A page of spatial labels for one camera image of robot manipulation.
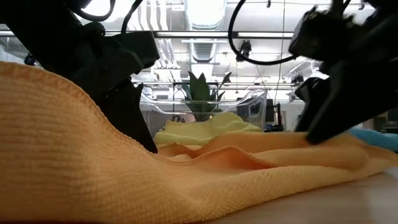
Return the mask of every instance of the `orange towel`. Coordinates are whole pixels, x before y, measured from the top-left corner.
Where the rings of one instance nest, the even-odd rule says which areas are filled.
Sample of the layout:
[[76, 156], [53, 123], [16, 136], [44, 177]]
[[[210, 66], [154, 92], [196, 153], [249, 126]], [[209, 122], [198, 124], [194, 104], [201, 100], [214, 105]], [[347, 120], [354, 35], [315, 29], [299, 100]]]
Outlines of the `orange towel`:
[[151, 154], [72, 82], [0, 63], [0, 222], [198, 222], [396, 165], [350, 136], [311, 147], [295, 133], [231, 133]]

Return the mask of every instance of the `towel fold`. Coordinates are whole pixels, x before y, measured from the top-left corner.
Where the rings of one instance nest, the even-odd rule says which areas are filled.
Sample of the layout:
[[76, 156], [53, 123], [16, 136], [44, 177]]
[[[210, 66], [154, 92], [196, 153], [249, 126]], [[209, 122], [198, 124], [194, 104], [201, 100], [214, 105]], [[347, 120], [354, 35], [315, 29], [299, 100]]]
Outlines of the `towel fold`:
[[172, 143], [202, 146], [219, 134], [232, 132], [259, 133], [262, 130], [229, 112], [215, 115], [204, 122], [178, 123], [167, 121], [164, 131], [159, 131], [155, 135], [155, 143], [158, 147]]
[[0, 83], [0, 222], [199, 222], [397, 165], [351, 136], [309, 146], [302, 133], [227, 133], [151, 154], [60, 76], [0, 62]]

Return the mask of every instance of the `blue cloth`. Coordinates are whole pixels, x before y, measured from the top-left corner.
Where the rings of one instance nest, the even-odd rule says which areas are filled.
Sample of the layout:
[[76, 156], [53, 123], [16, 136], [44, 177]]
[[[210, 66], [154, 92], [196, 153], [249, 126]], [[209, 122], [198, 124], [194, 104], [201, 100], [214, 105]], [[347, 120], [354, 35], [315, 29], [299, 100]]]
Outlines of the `blue cloth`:
[[350, 133], [371, 146], [398, 152], [398, 134], [382, 134], [374, 130], [356, 128], [351, 129]]

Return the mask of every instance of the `ceiling duct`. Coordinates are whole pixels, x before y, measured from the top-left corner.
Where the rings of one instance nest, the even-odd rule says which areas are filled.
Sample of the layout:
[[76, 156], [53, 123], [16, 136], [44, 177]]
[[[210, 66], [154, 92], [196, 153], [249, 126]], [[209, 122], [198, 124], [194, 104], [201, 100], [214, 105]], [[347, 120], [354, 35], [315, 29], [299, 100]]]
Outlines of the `ceiling duct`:
[[[223, 25], [226, 0], [184, 0], [185, 20], [190, 30], [214, 31]], [[215, 43], [190, 44], [194, 61], [209, 63], [216, 53]]]

